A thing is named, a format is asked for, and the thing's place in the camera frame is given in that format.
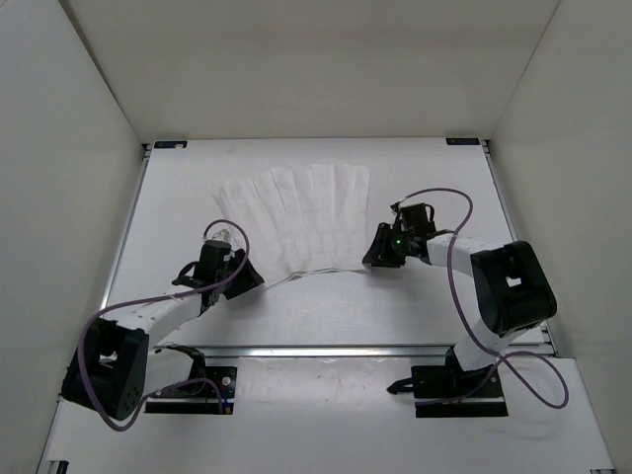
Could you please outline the aluminium front rail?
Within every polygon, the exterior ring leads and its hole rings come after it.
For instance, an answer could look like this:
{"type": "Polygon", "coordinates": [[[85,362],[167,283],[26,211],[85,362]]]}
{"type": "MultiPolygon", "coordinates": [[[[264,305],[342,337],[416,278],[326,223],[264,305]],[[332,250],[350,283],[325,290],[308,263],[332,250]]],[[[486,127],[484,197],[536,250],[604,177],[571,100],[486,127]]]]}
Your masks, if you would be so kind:
{"type": "Polygon", "coordinates": [[[343,357],[444,357],[448,346],[369,345],[369,346],[202,346],[213,358],[343,358],[343,357]]]}

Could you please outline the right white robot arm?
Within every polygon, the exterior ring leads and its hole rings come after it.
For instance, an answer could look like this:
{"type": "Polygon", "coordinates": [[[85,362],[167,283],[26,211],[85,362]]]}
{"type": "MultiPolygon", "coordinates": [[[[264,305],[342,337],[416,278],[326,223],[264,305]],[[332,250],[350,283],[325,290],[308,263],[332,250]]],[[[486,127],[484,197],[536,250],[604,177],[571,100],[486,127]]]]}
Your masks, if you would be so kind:
{"type": "Polygon", "coordinates": [[[471,277],[480,317],[442,365],[395,381],[387,390],[421,398],[468,396],[492,377],[495,362],[517,337],[556,314],[553,291],[529,243],[484,243],[439,230],[434,208],[425,203],[393,210],[394,221],[378,225],[363,264],[397,269],[415,258],[471,277]]]}

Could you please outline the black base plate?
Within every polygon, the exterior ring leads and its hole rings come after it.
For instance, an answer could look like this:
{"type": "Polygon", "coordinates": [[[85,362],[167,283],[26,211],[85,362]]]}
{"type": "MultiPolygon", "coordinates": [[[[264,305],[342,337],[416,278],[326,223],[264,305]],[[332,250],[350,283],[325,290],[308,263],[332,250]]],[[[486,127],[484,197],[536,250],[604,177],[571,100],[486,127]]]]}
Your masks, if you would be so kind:
{"type": "Polygon", "coordinates": [[[417,419],[504,418],[509,415],[500,375],[489,370],[455,382],[439,365],[414,365],[415,416],[417,419]]]}
{"type": "Polygon", "coordinates": [[[232,415],[237,375],[236,366],[208,365],[205,376],[217,385],[219,394],[208,383],[170,389],[150,398],[144,410],[162,415],[232,415]]]}

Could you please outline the left blue corner label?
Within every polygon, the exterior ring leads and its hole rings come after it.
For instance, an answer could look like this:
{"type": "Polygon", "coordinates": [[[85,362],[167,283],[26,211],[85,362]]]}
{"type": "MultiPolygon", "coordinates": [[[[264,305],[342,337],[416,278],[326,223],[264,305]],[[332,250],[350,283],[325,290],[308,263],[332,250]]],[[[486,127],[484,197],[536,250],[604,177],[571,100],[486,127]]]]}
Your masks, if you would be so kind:
{"type": "Polygon", "coordinates": [[[187,146],[186,140],[157,140],[153,144],[154,149],[185,149],[187,146]]]}

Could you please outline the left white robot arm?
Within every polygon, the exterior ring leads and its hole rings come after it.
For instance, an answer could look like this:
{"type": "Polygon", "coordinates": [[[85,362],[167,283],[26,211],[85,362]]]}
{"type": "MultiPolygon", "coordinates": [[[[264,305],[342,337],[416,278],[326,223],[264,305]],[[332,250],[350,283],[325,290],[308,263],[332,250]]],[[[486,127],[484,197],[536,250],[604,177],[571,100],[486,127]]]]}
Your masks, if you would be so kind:
{"type": "Polygon", "coordinates": [[[214,392],[218,412],[227,401],[206,375],[201,351],[162,341],[202,316],[219,299],[263,285],[250,261],[251,242],[237,223],[203,234],[199,257],[185,264],[169,290],[107,306],[82,329],[62,382],[61,396],[96,412],[115,432],[125,432],[146,401],[165,391],[214,392]]]}

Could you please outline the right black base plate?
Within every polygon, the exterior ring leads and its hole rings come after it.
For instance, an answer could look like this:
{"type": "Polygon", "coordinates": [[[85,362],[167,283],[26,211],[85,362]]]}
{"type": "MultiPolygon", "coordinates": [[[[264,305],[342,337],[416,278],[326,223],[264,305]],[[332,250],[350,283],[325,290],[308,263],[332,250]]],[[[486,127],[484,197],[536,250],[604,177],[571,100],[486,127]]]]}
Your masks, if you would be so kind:
{"type": "Polygon", "coordinates": [[[414,365],[415,416],[417,419],[504,418],[509,415],[500,375],[489,370],[455,382],[439,365],[414,365]]]}

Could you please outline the right blue corner label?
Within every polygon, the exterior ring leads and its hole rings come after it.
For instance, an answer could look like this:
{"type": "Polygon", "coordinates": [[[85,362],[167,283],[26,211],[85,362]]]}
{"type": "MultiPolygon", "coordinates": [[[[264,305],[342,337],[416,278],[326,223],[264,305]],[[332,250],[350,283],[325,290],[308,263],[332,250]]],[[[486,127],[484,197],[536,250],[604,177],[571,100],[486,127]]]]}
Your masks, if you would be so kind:
{"type": "Polygon", "coordinates": [[[480,140],[475,137],[447,137],[445,142],[448,146],[479,146],[480,140]]]}

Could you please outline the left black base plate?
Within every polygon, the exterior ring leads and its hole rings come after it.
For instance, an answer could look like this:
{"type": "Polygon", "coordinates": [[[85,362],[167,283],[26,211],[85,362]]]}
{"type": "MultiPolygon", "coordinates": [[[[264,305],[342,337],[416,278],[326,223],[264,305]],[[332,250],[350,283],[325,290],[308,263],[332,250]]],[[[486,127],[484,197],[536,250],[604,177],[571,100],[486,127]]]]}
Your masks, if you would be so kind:
{"type": "Polygon", "coordinates": [[[205,376],[217,385],[219,394],[208,383],[170,389],[150,398],[144,410],[162,415],[232,415],[237,375],[236,366],[208,365],[205,376]]]}

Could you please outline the blue corner label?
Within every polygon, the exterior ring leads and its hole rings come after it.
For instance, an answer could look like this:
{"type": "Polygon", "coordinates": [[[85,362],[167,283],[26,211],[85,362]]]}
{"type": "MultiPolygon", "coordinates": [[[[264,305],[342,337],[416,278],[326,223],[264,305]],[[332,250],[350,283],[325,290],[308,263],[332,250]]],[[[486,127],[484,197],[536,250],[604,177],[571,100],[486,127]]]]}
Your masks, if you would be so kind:
{"type": "Polygon", "coordinates": [[[153,144],[154,149],[185,149],[187,146],[186,140],[157,140],[153,144]]]}
{"type": "Polygon", "coordinates": [[[479,146],[480,140],[475,137],[447,137],[445,142],[448,146],[479,146]]]}

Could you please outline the white pleated skirt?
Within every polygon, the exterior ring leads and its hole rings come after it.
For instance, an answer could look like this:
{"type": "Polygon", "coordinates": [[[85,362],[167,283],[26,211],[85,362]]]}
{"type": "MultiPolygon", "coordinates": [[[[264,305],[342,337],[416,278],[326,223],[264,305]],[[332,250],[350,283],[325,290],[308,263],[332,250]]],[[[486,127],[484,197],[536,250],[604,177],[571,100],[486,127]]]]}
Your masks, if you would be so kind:
{"type": "Polygon", "coordinates": [[[362,273],[370,170],[349,164],[273,168],[231,179],[213,198],[240,225],[250,262],[274,287],[312,274],[362,273]]]}

